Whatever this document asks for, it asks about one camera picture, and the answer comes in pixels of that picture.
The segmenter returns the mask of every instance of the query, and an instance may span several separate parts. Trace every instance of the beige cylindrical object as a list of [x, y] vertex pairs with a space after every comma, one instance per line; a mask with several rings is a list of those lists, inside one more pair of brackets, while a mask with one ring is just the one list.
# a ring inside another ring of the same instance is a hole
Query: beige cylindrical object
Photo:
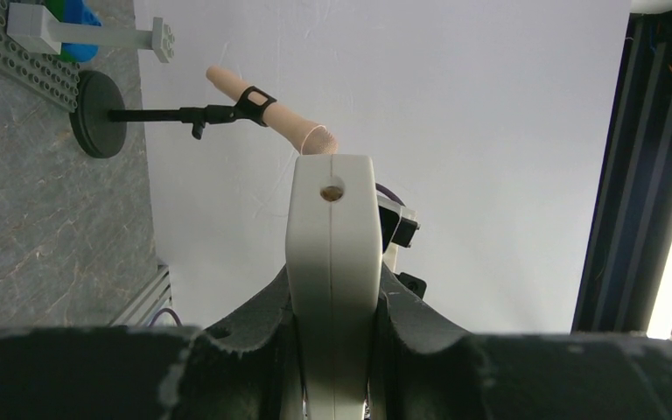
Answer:
[[[238, 101], [243, 91], [251, 86], [251, 83], [220, 66], [210, 66], [207, 69], [207, 79], [234, 101]], [[266, 98], [257, 92], [248, 94], [248, 99], [256, 105], [266, 102]], [[274, 131], [290, 141], [292, 147], [301, 155], [332, 155], [339, 149], [339, 143], [326, 127], [304, 119], [279, 102], [269, 105], [264, 110], [262, 119]]]

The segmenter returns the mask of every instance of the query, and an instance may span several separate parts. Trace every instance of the black metal frame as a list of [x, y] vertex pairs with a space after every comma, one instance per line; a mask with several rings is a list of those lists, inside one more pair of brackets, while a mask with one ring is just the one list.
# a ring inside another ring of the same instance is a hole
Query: black metal frame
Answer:
[[572, 331], [644, 331], [672, 236], [672, 15], [633, 17]]

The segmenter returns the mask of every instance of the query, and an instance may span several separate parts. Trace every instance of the gray lego baseplate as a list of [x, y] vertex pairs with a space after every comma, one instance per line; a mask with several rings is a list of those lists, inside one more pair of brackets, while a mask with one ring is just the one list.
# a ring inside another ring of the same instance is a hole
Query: gray lego baseplate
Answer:
[[58, 56], [27, 52], [9, 38], [6, 35], [9, 3], [0, 0], [0, 73], [61, 109], [74, 112], [81, 66], [61, 61]]

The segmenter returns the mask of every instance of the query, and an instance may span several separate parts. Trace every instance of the black clamp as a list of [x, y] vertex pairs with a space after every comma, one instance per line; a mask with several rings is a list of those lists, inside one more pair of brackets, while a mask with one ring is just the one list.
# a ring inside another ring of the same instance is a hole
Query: black clamp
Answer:
[[[256, 92], [259, 95], [263, 96], [264, 98], [266, 98], [266, 101], [264, 101], [264, 103], [261, 105], [255, 104], [253, 101], [249, 99], [249, 96], [252, 92]], [[234, 108], [241, 113], [241, 118], [251, 120], [254, 123], [261, 125], [262, 127], [268, 127], [268, 125], [266, 125], [266, 123], [263, 120], [264, 111], [269, 105], [271, 105], [276, 101], [277, 99], [275, 99], [270, 94], [267, 94], [266, 92], [262, 91], [260, 88], [256, 86], [249, 86], [246, 88], [246, 90], [243, 91], [241, 97], [238, 99], [238, 102], [235, 104]]]

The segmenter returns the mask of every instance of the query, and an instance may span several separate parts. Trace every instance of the screw hole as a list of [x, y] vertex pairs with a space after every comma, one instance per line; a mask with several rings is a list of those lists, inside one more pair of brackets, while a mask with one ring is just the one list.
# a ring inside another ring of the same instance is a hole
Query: screw hole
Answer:
[[217, 340], [224, 339], [230, 336], [230, 330], [224, 326], [212, 326], [207, 331]]
[[344, 190], [340, 186], [336, 185], [327, 186], [326, 188], [320, 190], [320, 196], [323, 198], [323, 200], [329, 202], [338, 201], [343, 195]]

